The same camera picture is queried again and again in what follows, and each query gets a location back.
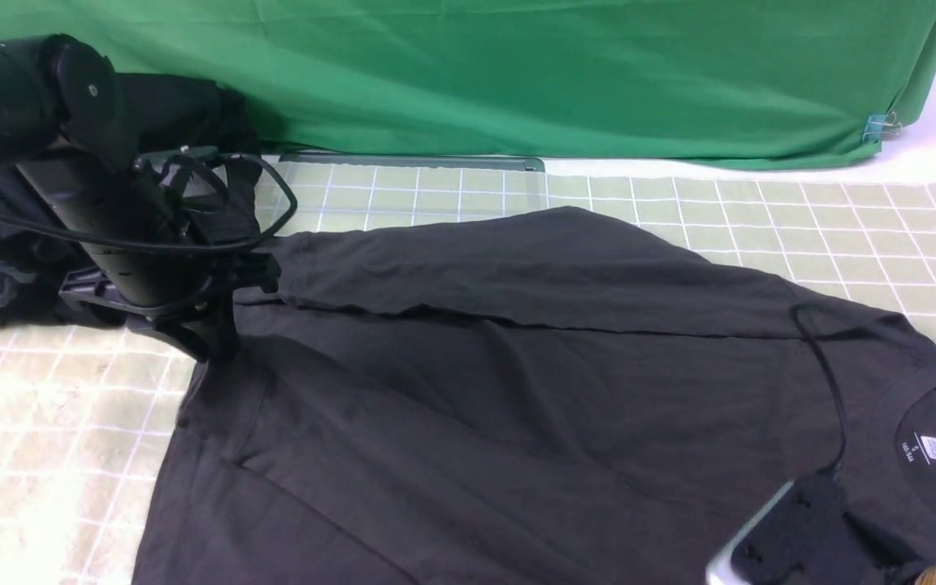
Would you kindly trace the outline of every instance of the black cable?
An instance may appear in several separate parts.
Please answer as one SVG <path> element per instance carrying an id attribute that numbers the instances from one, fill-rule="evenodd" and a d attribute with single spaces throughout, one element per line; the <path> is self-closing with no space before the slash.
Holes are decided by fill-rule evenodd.
<path id="1" fill-rule="evenodd" d="M 816 303 L 798 303 L 790 308 L 790 319 L 792 319 L 796 331 L 799 331 L 804 342 L 811 348 L 811 352 L 814 353 L 814 358 L 818 361 L 818 367 L 821 368 L 821 373 L 825 376 L 825 382 L 829 385 L 829 392 L 832 392 L 833 403 L 836 404 L 836 414 L 840 421 L 840 449 L 832 462 L 830 462 L 828 466 L 822 467 L 822 469 L 817 472 L 818 474 L 829 475 L 829 477 L 836 479 L 837 475 L 839 475 L 840 466 L 843 464 L 843 454 L 847 451 L 847 411 L 843 406 L 843 395 L 840 393 L 840 386 L 836 381 L 836 375 L 833 374 L 832 367 L 829 366 L 829 359 L 826 358 L 825 353 L 821 351 L 816 337 L 814 337 L 811 331 L 801 322 L 800 311 L 802 310 L 821 311 L 823 314 L 838 316 L 842 319 L 846 319 L 847 315 L 842 311 L 832 310 L 830 307 Z M 912 347 L 913 335 L 911 333 L 875 322 L 865 323 L 859 329 L 866 330 L 868 333 L 872 333 L 873 336 L 881 338 L 881 340 L 894 342 L 894 344 L 902 345 L 902 347 Z"/>
<path id="2" fill-rule="evenodd" d="M 206 182 L 212 189 L 215 190 L 216 195 L 219 195 L 223 198 L 223 203 L 218 206 L 218 208 L 212 208 L 212 210 L 202 210 L 200 207 L 191 207 L 185 206 L 184 208 L 187 211 L 193 212 L 194 214 L 205 214 L 211 215 L 216 214 L 219 210 L 222 210 L 230 203 L 230 190 L 227 189 L 226 183 L 223 182 L 223 179 L 219 178 L 219 175 L 216 175 L 214 171 L 209 169 L 207 164 L 201 161 L 201 159 L 190 156 L 186 153 L 173 154 L 172 156 L 166 159 L 164 166 L 161 167 L 160 177 L 162 180 L 168 177 L 168 174 L 171 173 L 172 167 L 187 167 L 190 171 L 193 172 L 194 176 L 200 177 L 201 181 Z"/>
<path id="3" fill-rule="evenodd" d="M 231 244 L 221 245 L 183 245 L 183 244 L 153 244 L 148 241 L 130 241 L 115 240 L 112 237 L 93 236 L 93 234 L 76 232 L 74 230 L 59 229 L 53 226 L 47 226 L 40 222 L 31 222 L 28 219 L 16 218 L 14 215 L 0 214 L 0 223 L 12 226 L 18 229 L 29 230 L 34 233 L 40 233 L 42 236 L 56 237 L 64 241 L 75 241 L 78 244 L 103 245 L 104 248 L 125 249 L 127 252 L 137 252 L 141 254 L 170 254 L 177 256 L 215 256 L 220 254 L 232 254 L 255 249 L 270 240 L 276 233 L 286 225 L 298 210 L 298 200 L 291 192 L 287 181 L 274 169 L 274 167 L 265 162 L 261 157 L 253 154 L 237 153 L 225 154 L 226 160 L 246 160 L 249 163 L 256 163 L 262 167 L 272 180 L 279 185 L 279 189 L 284 194 L 288 202 L 287 210 L 270 226 L 264 230 L 260 236 L 249 238 L 248 240 L 234 241 Z"/>
<path id="4" fill-rule="evenodd" d="M 818 345 L 818 341 L 811 334 L 811 331 L 800 321 L 800 311 L 813 306 L 807 303 L 795 304 L 790 307 L 790 319 L 794 322 L 796 331 L 799 331 L 799 335 L 804 338 L 805 344 L 811 348 L 814 358 L 818 360 L 818 367 L 821 368 L 821 373 L 825 376 L 825 382 L 829 384 L 829 392 L 832 392 L 833 403 L 836 404 L 836 415 L 840 422 L 840 449 L 828 466 L 822 467 L 817 472 L 818 474 L 829 475 L 830 478 L 835 480 L 839 476 L 840 466 L 843 464 L 843 454 L 847 451 L 847 411 L 843 407 L 843 395 L 840 393 L 839 383 L 836 382 L 836 375 L 833 374 L 832 367 L 829 367 L 829 359 L 821 351 L 821 346 Z"/>

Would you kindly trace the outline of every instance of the neckline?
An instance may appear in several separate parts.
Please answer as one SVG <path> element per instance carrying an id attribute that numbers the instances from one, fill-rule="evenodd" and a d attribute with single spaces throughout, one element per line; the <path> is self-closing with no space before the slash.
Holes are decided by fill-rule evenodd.
<path id="1" fill-rule="evenodd" d="M 899 506 L 926 526 L 936 526 L 936 511 L 924 502 L 915 486 L 905 477 L 895 452 L 895 436 L 909 410 L 932 392 L 936 392 L 936 356 L 917 363 L 913 370 L 885 390 L 873 408 L 868 436 L 862 445 L 862 452 L 868 460 L 859 462 L 877 470 L 889 485 L 896 486 L 892 496 L 898 500 Z"/>

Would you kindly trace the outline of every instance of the cutting mat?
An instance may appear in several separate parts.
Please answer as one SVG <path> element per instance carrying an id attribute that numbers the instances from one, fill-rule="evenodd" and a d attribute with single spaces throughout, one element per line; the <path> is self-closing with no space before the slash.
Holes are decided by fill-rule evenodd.
<path id="1" fill-rule="evenodd" d="M 936 183 L 556 177 L 285 163 L 284 233 L 500 218 L 574 205 L 713 262 L 905 312 L 936 338 Z M 282 211 L 264 181 L 260 222 Z M 0 583 L 127 583 L 193 362 L 79 328 L 0 331 Z"/>

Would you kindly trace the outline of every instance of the green backdrop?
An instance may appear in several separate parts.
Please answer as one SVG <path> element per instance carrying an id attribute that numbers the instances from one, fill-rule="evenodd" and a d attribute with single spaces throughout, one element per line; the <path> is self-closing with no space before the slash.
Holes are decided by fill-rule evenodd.
<path id="1" fill-rule="evenodd" d="M 936 70 L 936 0 L 0 0 L 1 37 L 36 33 L 354 153 L 840 166 Z"/>

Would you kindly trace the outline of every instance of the black cloth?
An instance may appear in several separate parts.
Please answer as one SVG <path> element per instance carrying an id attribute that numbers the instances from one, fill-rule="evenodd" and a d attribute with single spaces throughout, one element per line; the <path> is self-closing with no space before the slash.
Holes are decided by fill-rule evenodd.
<path id="1" fill-rule="evenodd" d="M 936 559 L 936 462 L 898 459 L 903 422 L 936 433 L 936 347 L 898 314 L 574 208 L 272 249 L 279 293 L 241 292 L 244 348 L 180 408 L 135 583 L 701 583 L 839 447 L 799 301 L 847 316 L 808 321 L 851 507 Z"/>
<path id="2" fill-rule="evenodd" d="M 261 151 L 240 93 L 220 89 L 212 81 L 171 75 L 122 74 L 119 86 L 140 133 L 141 152 L 172 150 L 182 145 L 217 145 L 223 152 Z M 226 164 L 229 201 L 218 214 L 197 216 L 212 241 L 222 244 L 259 233 L 255 184 L 260 174 L 255 163 Z M 209 201 L 212 197 L 190 199 L 218 203 Z M 0 171 L 0 214 L 62 227 L 16 169 Z M 124 321 L 121 314 L 94 308 L 74 311 L 57 296 L 69 271 L 92 265 L 79 245 L 0 224 L 0 327 L 15 323 L 120 326 Z"/>

